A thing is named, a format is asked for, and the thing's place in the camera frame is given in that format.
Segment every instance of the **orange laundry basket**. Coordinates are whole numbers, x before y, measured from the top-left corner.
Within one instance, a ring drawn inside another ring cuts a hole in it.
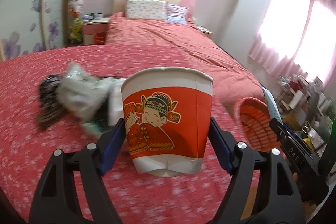
[[[95,35],[93,37],[93,41],[94,41],[95,45],[105,44],[105,37],[106,37],[105,32],[95,33]]]
[[[234,105],[234,118],[253,149],[265,152],[275,147],[280,149],[280,142],[269,127],[270,117],[265,103],[252,97],[243,97]]]

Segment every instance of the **cartoon character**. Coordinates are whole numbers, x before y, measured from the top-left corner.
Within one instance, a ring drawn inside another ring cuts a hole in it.
[[[135,112],[142,114],[142,123],[132,124],[130,122],[132,116],[129,116],[127,121],[125,120],[130,153],[134,154],[147,149],[151,151],[173,150],[174,142],[161,129],[161,126],[168,121],[179,123],[180,114],[173,112],[177,106],[177,101],[172,102],[169,95],[162,92],[154,92],[148,98],[142,95],[141,99],[142,103],[135,105]]]

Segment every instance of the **red and white paper cup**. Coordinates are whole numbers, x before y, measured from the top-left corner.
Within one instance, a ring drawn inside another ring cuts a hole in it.
[[[138,173],[172,177],[201,170],[213,79],[182,67],[139,71],[121,87],[129,152]]]

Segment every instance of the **purple flower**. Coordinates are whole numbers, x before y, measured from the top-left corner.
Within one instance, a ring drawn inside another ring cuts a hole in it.
[[[35,28],[36,28],[36,23],[33,23],[33,24],[30,26],[29,31],[32,32],[32,31],[35,30]]]
[[[43,50],[44,49],[41,43],[36,43],[33,48],[33,52],[42,52]]]
[[[14,57],[18,57],[21,51],[21,45],[17,45],[16,43],[19,41],[20,35],[18,32],[12,32],[9,39],[4,38],[2,40],[6,59],[11,59]]]
[[[40,0],[33,0],[32,2],[31,2],[31,4],[32,4],[32,10],[34,10],[35,12],[37,12],[37,13],[39,13],[39,12],[41,12],[41,4],[40,4]]]
[[[49,24],[48,29],[49,29],[49,39],[48,41],[54,41],[55,37],[58,36],[59,30],[58,30],[58,22],[52,22]]]

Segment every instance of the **floral tablecloth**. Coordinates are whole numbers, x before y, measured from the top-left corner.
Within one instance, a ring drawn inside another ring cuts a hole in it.
[[[40,81],[63,73],[71,61],[96,76],[127,77],[156,66],[190,67],[176,48],[121,44],[50,50],[0,63],[0,187],[25,220],[51,153],[57,148],[78,151],[94,141],[70,114],[45,131],[39,131],[35,122]],[[212,116],[222,129],[245,141],[216,95]],[[206,223],[217,211],[230,179],[208,141],[197,175],[139,175],[128,153],[121,152],[104,183],[124,223]],[[75,180],[83,215],[91,219],[79,172]]]

